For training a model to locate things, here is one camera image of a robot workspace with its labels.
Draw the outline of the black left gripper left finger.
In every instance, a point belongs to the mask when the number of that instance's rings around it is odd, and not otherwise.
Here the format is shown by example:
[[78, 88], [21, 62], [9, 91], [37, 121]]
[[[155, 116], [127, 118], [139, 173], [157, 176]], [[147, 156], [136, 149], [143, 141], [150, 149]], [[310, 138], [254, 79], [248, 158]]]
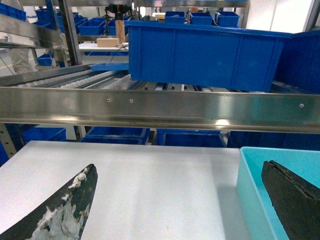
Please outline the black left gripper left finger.
[[2, 240], [80, 240], [98, 181], [97, 168], [81, 172], [31, 213], [0, 234]]

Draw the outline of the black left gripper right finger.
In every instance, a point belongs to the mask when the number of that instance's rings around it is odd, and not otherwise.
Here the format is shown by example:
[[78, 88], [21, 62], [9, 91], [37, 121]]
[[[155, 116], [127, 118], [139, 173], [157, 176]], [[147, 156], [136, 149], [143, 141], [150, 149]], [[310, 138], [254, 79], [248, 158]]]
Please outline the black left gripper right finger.
[[264, 161], [261, 178], [290, 240], [320, 238], [320, 189], [278, 162]]

